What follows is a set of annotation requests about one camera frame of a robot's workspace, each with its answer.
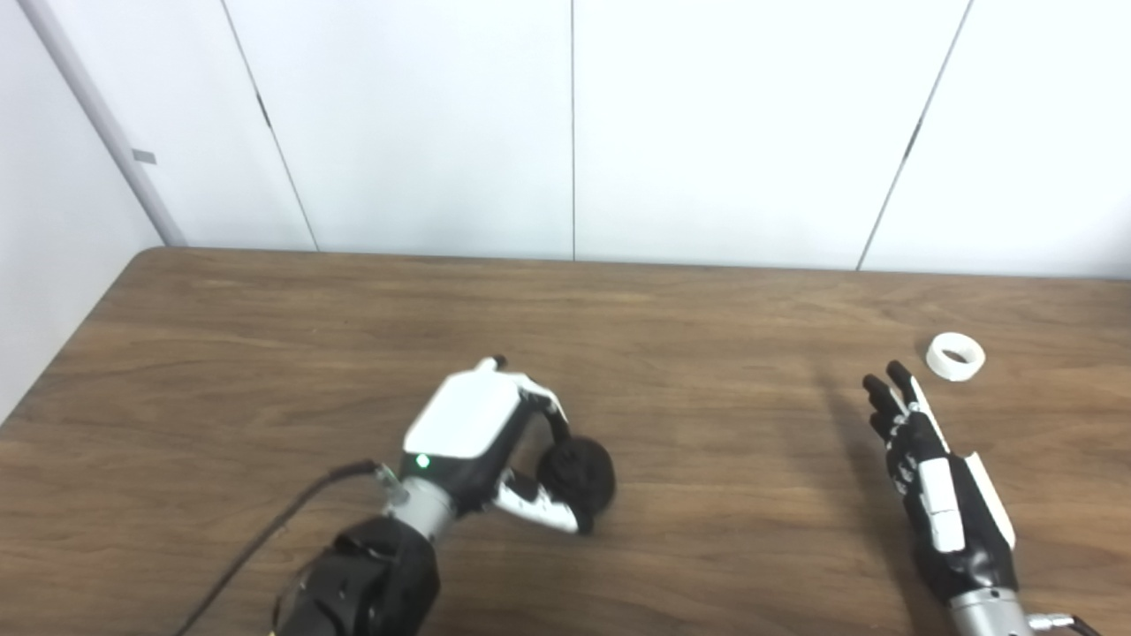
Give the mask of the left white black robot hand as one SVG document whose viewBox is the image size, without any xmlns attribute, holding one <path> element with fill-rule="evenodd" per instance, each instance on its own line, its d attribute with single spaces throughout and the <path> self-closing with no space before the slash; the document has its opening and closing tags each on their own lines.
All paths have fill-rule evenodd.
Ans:
<svg viewBox="0 0 1131 636">
<path fill-rule="evenodd" d="M 549 528 L 590 534 L 592 514 L 549 485 L 513 472 L 509 459 L 534 415 L 553 442 L 571 437 L 558 396 L 529 375 L 506 371 L 504 356 L 448 375 L 408 428 L 402 447 L 402 495 L 387 515 L 435 543 L 457 519 L 497 507 Z"/>
</svg>

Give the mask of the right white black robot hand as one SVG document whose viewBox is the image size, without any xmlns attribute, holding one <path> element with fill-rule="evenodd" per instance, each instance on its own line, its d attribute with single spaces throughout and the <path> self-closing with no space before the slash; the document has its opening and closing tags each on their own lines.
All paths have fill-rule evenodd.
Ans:
<svg viewBox="0 0 1131 636">
<path fill-rule="evenodd" d="M 892 360 L 884 372 L 887 379 L 862 380 L 873 409 L 869 424 L 884 444 L 884 470 L 908 516 L 922 582 L 943 604 L 978 588 L 1017 592 L 1013 524 L 979 457 L 950 452 L 907 367 Z"/>
</svg>

